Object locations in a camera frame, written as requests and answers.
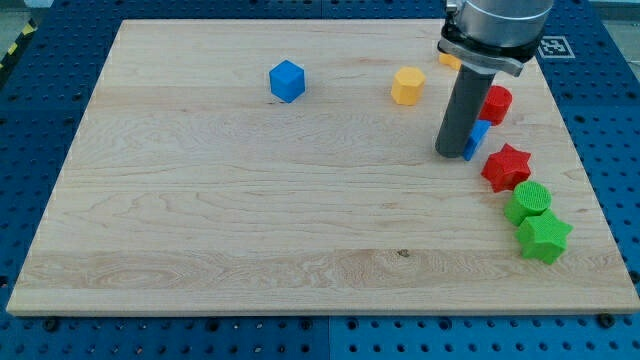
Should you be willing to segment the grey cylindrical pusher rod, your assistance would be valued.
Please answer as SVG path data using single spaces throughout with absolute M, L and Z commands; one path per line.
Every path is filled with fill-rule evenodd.
M 495 76 L 495 71 L 461 66 L 436 137 L 438 154 L 445 158 L 462 156 Z

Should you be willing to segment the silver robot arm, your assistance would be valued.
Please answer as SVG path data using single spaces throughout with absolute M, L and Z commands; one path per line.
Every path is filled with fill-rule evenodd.
M 518 77 L 543 37 L 553 0 L 444 0 L 440 53 L 461 61 L 435 141 L 443 157 L 458 158 L 495 76 Z

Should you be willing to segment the yellow block behind arm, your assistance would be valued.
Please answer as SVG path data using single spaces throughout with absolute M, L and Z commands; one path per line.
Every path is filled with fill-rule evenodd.
M 459 71 L 462 66 L 461 60 L 451 54 L 440 53 L 438 60 L 440 64 L 446 65 L 456 71 Z

